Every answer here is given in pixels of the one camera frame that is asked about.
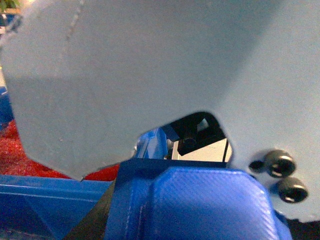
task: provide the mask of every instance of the black screw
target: black screw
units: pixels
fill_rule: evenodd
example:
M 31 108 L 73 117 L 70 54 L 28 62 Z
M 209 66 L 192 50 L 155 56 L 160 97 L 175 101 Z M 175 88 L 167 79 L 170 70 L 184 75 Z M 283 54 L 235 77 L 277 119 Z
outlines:
M 192 149 L 197 144 L 197 128 L 194 126 L 187 127 L 184 138 L 183 138 L 183 144 L 187 149 Z
M 295 177 L 287 177 L 278 183 L 279 197 L 286 203 L 300 203 L 308 196 L 306 186 Z
M 289 153 L 274 150 L 264 157 L 267 173 L 274 178 L 286 178 L 296 170 L 296 164 Z

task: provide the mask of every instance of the screw head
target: screw head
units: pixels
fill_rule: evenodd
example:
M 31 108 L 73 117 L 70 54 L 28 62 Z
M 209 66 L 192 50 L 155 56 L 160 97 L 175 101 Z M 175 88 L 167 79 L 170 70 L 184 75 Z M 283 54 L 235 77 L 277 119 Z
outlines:
M 294 159 L 283 150 L 274 150 L 264 157 L 267 173 L 273 178 L 286 178 L 296 170 Z
M 278 183 L 278 194 L 282 201 L 296 204 L 308 197 L 308 190 L 299 179 L 287 177 Z

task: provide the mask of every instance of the gray panel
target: gray panel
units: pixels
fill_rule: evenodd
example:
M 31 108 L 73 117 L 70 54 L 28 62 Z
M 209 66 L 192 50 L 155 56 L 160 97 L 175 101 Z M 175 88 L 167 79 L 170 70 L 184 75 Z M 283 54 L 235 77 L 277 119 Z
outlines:
M 319 10 L 317 0 L 35 1 L 2 40 L 24 149 L 81 179 L 128 159 L 142 133 L 208 111 L 230 167 L 289 152 L 309 197 L 273 204 L 319 220 Z

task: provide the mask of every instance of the blue mount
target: blue mount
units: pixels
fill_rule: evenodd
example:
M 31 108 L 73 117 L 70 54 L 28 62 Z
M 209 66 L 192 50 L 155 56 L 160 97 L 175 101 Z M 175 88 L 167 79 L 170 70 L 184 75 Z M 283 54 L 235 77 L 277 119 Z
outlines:
M 105 240 L 291 240 L 268 192 L 221 162 L 131 159 L 120 166 Z

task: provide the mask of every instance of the blue plastic part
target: blue plastic part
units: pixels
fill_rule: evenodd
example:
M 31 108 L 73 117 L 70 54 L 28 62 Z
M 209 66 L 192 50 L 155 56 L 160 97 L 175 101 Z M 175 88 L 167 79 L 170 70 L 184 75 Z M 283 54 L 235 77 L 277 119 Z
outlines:
M 143 134 L 137 143 L 136 158 L 164 159 L 168 154 L 167 136 L 161 128 Z
M 120 166 L 106 240 L 291 240 L 268 192 L 220 162 L 131 159 Z
M 111 182 L 0 175 L 0 230 L 62 239 Z
M 7 89 L 0 87 L 0 130 L 1 124 L 7 124 L 14 119 L 14 114 L 10 105 L 10 98 Z

